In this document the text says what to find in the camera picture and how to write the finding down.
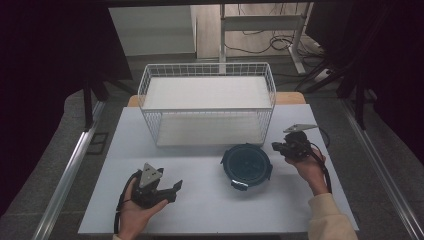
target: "round lid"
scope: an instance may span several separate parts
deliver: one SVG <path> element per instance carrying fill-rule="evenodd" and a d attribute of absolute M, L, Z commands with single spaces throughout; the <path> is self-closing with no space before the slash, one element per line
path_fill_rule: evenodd
<path fill-rule="evenodd" d="M 221 162 L 231 185 L 239 190 L 247 190 L 250 186 L 269 179 L 272 165 L 266 153 L 252 144 L 237 145 L 227 150 Z"/>

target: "wrist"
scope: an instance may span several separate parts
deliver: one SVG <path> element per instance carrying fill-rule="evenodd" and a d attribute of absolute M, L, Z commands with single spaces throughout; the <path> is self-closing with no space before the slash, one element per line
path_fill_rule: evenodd
<path fill-rule="evenodd" d="M 309 181 L 308 184 L 314 196 L 324 194 L 324 193 L 329 193 L 327 185 L 325 184 L 324 180 Z"/>
<path fill-rule="evenodd" d="M 125 231 L 120 231 L 117 236 L 121 240 L 133 240 L 133 239 L 135 239 L 135 236 L 133 236 L 133 234 L 127 233 Z"/>

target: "wire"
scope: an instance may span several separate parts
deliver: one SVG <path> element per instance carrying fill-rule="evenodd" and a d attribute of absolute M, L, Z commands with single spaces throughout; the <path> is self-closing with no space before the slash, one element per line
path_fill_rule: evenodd
<path fill-rule="evenodd" d="M 304 49 L 304 50 L 299 49 L 299 48 L 297 49 L 297 53 L 299 55 L 308 56 L 308 57 L 313 57 L 313 56 L 324 57 L 325 56 L 324 54 L 309 52 L 308 49 L 306 49 L 305 44 L 303 44 L 302 40 L 299 40 L 299 43 L 300 43 L 300 45 L 302 45 L 302 48 Z"/>
<path fill-rule="evenodd" d="M 311 76 L 316 76 L 320 70 L 322 70 L 325 66 L 328 65 L 328 60 L 324 59 L 322 62 L 320 62 L 312 71 L 300 81 L 300 83 L 295 87 L 294 91 L 300 92 L 300 88 L 305 84 L 306 82 L 309 82 L 312 80 Z"/>
<path fill-rule="evenodd" d="M 284 15 L 286 14 L 286 3 L 281 4 L 280 15 L 283 15 L 281 13 L 283 13 Z"/>
<path fill-rule="evenodd" d="M 284 77 L 305 77 L 303 75 L 290 75 L 290 74 L 285 74 L 285 73 L 272 73 L 272 75 L 284 76 Z"/>
<path fill-rule="evenodd" d="M 299 81 L 282 82 L 282 83 L 275 84 L 275 86 L 278 87 L 278 86 L 282 86 L 282 85 L 285 85 L 285 84 L 297 83 L 297 82 L 299 82 Z"/>
<path fill-rule="evenodd" d="M 141 176 L 140 175 L 140 171 L 137 171 L 137 172 L 133 173 L 131 175 L 131 177 L 128 179 L 127 183 L 125 183 L 124 190 L 122 190 L 122 193 L 119 196 L 119 202 L 118 202 L 118 206 L 116 206 L 116 212 L 115 212 L 115 221 L 113 222 L 113 232 L 115 234 L 118 234 L 118 232 L 119 232 L 119 217 L 121 216 L 121 208 L 122 208 L 123 204 L 125 202 L 127 202 L 127 200 L 124 200 L 125 193 L 127 192 L 127 189 L 128 189 L 128 187 L 129 187 L 129 185 L 131 183 L 131 180 L 133 178 L 138 178 L 140 176 Z"/>
<path fill-rule="evenodd" d="M 318 163 L 318 165 L 321 167 L 321 170 L 322 170 L 322 172 L 324 173 L 324 177 L 325 177 L 325 183 L 327 184 L 327 189 L 328 189 L 328 192 L 330 192 L 330 193 L 333 193 L 333 190 L 332 190 L 332 187 L 331 187 L 331 179 L 330 179 L 330 173 L 328 172 L 328 169 L 327 169 L 327 167 L 325 166 L 325 163 L 324 163 L 324 156 L 322 155 L 322 152 L 321 152 L 321 150 L 319 149 L 319 147 L 317 146 L 317 145 L 315 145 L 314 143 L 311 143 L 311 145 L 314 145 L 317 149 L 318 149 L 318 151 L 319 151 L 319 154 L 321 155 L 320 157 L 318 157 L 315 153 L 314 153 L 314 151 L 311 151 L 311 150 L 309 150 L 308 149 L 308 151 L 310 151 L 309 153 L 311 154 L 311 156 L 317 161 L 317 163 Z"/>
<path fill-rule="evenodd" d="M 305 59 L 308 59 L 308 58 L 321 58 L 321 59 L 324 59 L 324 57 L 316 57 L 316 56 L 304 56 L 303 58 L 302 58 L 302 63 L 303 64 L 305 64 L 306 66 L 308 66 L 308 67 L 317 67 L 318 65 L 311 65 L 310 63 L 307 63 L 306 61 L 305 61 Z"/>
<path fill-rule="evenodd" d="M 318 127 L 319 131 L 322 132 L 325 136 L 325 138 L 327 139 L 327 143 L 325 143 L 325 147 L 329 148 L 330 147 L 330 136 L 328 135 L 328 133 L 326 131 L 324 131 L 324 129 L 322 129 L 321 127 Z"/>
<path fill-rule="evenodd" d="M 244 10 L 241 8 L 241 4 L 237 4 L 237 8 L 238 8 L 238 14 L 239 16 L 241 16 L 241 12 L 243 12 L 244 15 L 246 15 L 246 13 L 244 12 Z M 277 3 L 274 4 L 274 7 L 271 9 L 271 11 L 268 13 L 268 15 L 271 15 L 272 12 L 274 12 L 274 10 L 277 9 Z M 264 30 L 261 31 L 256 31 L 256 32 L 249 32 L 246 33 L 245 31 L 241 31 L 244 35 L 248 36 L 248 35 L 255 35 L 255 34 L 259 34 L 259 33 L 263 33 L 265 32 Z"/>
<path fill-rule="evenodd" d="M 278 47 L 274 46 L 274 44 L 277 43 L 277 42 L 286 43 L 286 45 L 284 47 L 278 48 Z M 269 40 L 270 46 L 274 50 L 277 50 L 277 51 L 283 51 L 283 50 L 288 49 L 292 43 L 293 43 L 293 39 L 288 40 L 286 38 L 281 38 L 281 35 L 274 36 L 274 33 L 273 33 L 272 38 Z"/>
<path fill-rule="evenodd" d="M 246 52 L 246 53 L 253 53 L 253 54 L 260 54 L 260 53 L 266 52 L 268 49 L 271 48 L 271 45 L 269 45 L 266 49 L 264 49 L 262 51 L 253 52 L 253 51 L 248 51 L 248 50 L 244 50 L 244 49 L 241 49 L 241 48 L 229 47 L 229 46 L 227 46 L 227 44 L 224 44 L 224 46 L 228 49 L 231 49 L 231 50 L 237 50 L 237 51 L 242 51 L 242 52 Z"/>

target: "aluminum rail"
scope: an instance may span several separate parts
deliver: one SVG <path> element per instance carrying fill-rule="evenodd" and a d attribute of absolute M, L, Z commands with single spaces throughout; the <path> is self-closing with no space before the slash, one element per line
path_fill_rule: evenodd
<path fill-rule="evenodd" d="M 48 239 L 59 216 L 59 213 L 65 203 L 72 183 L 81 165 L 82 159 L 87 151 L 90 141 L 93 137 L 99 122 L 100 115 L 105 106 L 104 102 L 97 102 L 93 109 L 93 125 L 88 132 L 83 132 L 78 143 L 69 159 L 68 165 L 50 199 L 49 205 L 41 218 L 38 227 L 32 236 L 33 240 Z"/>
<path fill-rule="evenodd" d="M 399 217 L 405 225 L 406 230 L 411 236 L 411 239 L 423 240 L 424 232 L 414 211 L 387 170 L 386 165 L 375 149 L 371 139 L 368 137 L 367 132 L 362 130 L 359 124 L 356 122 L 353 110 L 349 105 L 348 100 L 342 100 L 342 105 L 345 111 L 345 115 L 352 125 L 352 129 L 355 131 L 356 136 L 364 148 L 368 159 L 370 160 L 375 172 L 377 173 L 377 176 L 380 178 L 380 182 L 382 183 L 384 189 L 387 192 L 387 195 L 392 201 Z"/>

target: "black wall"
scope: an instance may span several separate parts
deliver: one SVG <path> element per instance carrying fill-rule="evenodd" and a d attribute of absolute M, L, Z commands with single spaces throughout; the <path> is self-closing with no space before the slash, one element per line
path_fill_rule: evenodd
<path fill-rule="evenodd" d="M 335 66 L 346 66 L 382 2 L 390 3 L 315 3 L 306 33 L 323 46 Z M 424 2 L 392 2 L 361 63 L 360 76 L 377 95 L 375 111 L 424 163 Z"/>
<path fill-rule="evenodd" d="M 105 7 L 1 1 L 0 32 L 3 214 L 55 133 L 65 99 L 84 81 L 131 74 Z"/>

